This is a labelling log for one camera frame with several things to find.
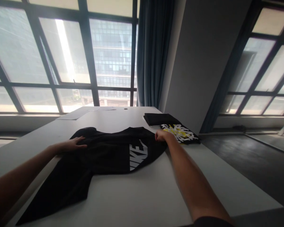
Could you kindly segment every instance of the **wall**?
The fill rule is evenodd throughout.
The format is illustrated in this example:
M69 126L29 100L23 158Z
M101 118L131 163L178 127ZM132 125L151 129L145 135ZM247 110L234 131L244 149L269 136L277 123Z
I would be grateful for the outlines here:
M200 131L250 3L186 1L174 65L165 72L172 70L169 90L161 101L166 102L165 113L195 133Z
M175 1L173 24L171 26L168 55L167 55L166 67L165 67L165 75L164 75L161 99L160 99L160 104L159 104L159 110L161 112L165 111L171 75L173 72L173 67L174 67L174 62L175 62L175 57L176 57L176 52L177 52L177 47L178 47L178 41L179 41L179 36L180 36L184 9L185 9L185 3L186 3L186 0Z
M246 128L282 128L284 126L284 117L219 116L214 128L232 128L236 125L244 125Z
M0 114L0 131L34 131L58 117L58 114Z

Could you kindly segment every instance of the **hand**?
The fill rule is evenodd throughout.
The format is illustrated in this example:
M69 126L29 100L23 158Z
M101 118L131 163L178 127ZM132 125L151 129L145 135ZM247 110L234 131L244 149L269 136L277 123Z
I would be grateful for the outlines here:
M52 145L53 149L55 150L55 152L61 153L61 152L70 152L70 151L74 151L77 149L83 149L83 148L87 148L87 145L77 145L78 142L80 142L81 140L84 140L85 137L81 136L81 137L76 137L74 139L69 139L67 141L64 142L60 142L57 144Z
M166 141L167 139L174 139L175 136L173 134L171 134L170 132L164 131L159 129L156 134L155 134L155 139L156 141Z

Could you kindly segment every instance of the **yellow graphic print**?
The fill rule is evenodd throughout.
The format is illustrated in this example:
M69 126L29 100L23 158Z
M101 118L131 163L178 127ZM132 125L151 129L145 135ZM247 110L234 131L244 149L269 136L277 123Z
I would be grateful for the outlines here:
M172 133L179 143L190 140L198 140L197 137L189 129L182 125L161 125L162 130Z

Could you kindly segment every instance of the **t-shirt sleeve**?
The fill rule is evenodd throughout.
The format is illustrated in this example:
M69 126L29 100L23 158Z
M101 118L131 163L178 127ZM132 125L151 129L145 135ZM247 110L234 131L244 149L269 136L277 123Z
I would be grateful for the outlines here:
M234 227L227 221L215 217L200 217L193 224L194 227Z

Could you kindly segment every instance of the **forearm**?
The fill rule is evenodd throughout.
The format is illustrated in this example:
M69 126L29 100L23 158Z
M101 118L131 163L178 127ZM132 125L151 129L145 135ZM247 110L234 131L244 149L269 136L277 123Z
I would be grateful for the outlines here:
M231 219L213 192L205 176L173 137L166 139L175 175L193 220L202 216Z
M0 178L0 219L17 202L35 177L56 154L57 148L49 146L40 154Z

